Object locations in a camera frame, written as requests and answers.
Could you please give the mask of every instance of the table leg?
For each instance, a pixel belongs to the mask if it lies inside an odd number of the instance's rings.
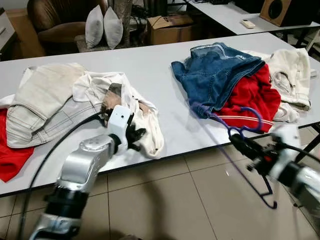
[[[285,41],[286,43],[288,43],[288,32],[284,31],[283,33],[283,41]]]
[[[304,148],[304,150],[305,150],[306,152],[308,152],[308,153],[309,153],[312,149],[314,149],[318,144],[320,144],[320,126],[319,126],[319,124],[315,124],[315,125],[313,125],[312,127],[313,127],[313,129],[315,129],[319,134],[318,134],[318,136],[316,136],[316,137],[308,144],[308,146],[306,146],[306,147]],[[305,156],[306,156],[306,155],[305,155],[304,153],[300,152],[300,153],[298,154],[298,156],[296,156],[295,162],[296,162],[296,163],[300,162]]]
[[[301,33],[301,35],[300,35],[300,37],[299,37],[299,39],[298,39],[298,41],[296,42],[296,45],[295,45],[295,47],[297,49],[302,48],[302,43],[303,43],[305,37],[307,36],[308,32],[309,32],[308,28],[305,28],[305,29],[302,30],[302,33]]]

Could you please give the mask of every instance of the cardboard box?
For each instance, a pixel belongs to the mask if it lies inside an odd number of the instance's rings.
[[[156,16],[147,19],[151,45],[172,44],[199,39],[199,26],[188,15]]]

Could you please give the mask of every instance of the plastic hanger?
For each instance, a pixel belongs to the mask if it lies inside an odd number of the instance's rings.
[[[262,118],[260,116],[260,114],[254,110],[253,108],[251,107],[246,107],[246,106],[243,106],[241,107],[241,112],[243,111],[249,111],[249,112],[252,112],[256,118],[258,119],[258,124],[257,124],[257,127],[254,127],[254,128],[251,128],[251,127],[247,127],[247,126],[242,126],[242,127],[236,127],[236,126],[229,126],[225,121],[223,121],[217,114],[215,114],[214,112],[210,112],[208,110],[206,110],[200,103],[193,103],[192,104],[192,107],[191,109],[194,109],[193,107],[197,107],[197,108],[202,108],[205,112],[205,114],[207,115],[207,117],[209,119],[213,119],[213,120],[216,120],[217,122],[221,123],[222,125],[224,125],[226,128],[227,128],[227,131],[228,131],[228,135],[229,137],[231,137],[231,131],[232,130],[235,130],[237,131],[240,136],[244,139],[245,136],[243,134],[243,131],[246,130],[246,131],[249,131],[249,132],[253,132],[253,133],[259,133],[261,132],[261,127],[262,127]],[[204,127],[204,130],[206,131],[206,133],[209,135],[209,137],[218,145],[218,141],[216,140],[216,138],[213,136],[213,134],[206,128]],[[270,196],[270,195],[273,195],[273,191],[272,191],[272,188],[270,186],[270,183],[268,181],[268,179],[265,177],[265,176],[262,176],[262,179],[266,185],[266,188],[267,188],[267,192],[264,192],[264,193],[260,193],[256,188],[255,186],[250,182],[250,180],[246,177],[246,175],[240,170],[240,168],[234,163],[234,161],[232,161],[232,159],[230,158],[230,156],[226,153],[226,151],[221,148],[219,145],[218,145],[218,148],[220,149],[220,151],[226,156],[226,158],[229,160],[229,162],[235,167],[235,169],[240,173],[240,175],[244,178],[244,180],[250,185],[250,187],[255,191],[255,193],[260,197],[260,199],[263,201],[263,203],[270,209],[277,209],[278,207],[278,204],[276,201],[273,201],[272,205],[269,204],[265,197],[266,196]]]

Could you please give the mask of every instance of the red garment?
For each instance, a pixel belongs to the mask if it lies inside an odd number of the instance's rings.
[[[0,109],[0,179],[4,182],[16,176],[34,152],[34,147],[10,148],[7,146],[7,109]]]
[[[231,96],[216,114],[229,126],[256,128],[258,119],[249,111],[240,111],[241,107],[255,109],[262,118],[261,131],[267,133],[278,111],[281,96],[271,89],[269,67],[265,64],[253,76],[244,76],[234,87]]]

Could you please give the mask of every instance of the tiled floor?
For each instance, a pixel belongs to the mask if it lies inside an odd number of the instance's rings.
[[[315,134],[302,129],[302,144],[308,144]],[[264,191],[261,178],[245,170],[249,160],[232,146],[225,150]],[[320,169],[309,158],[303,161]],[[117,240],[128,234],[144,240],[318,239],[301,210],[292,206],[286,190],[281,185],[273,188],[277,189],[277,210],[261,202],[217,149],[112,172],[96,181],[75,239]],[[33,193],[25,239],[44,210],[43,196],[50,191]],[[0,198],[0,238],[15,239],[22,199],[23,195]]]

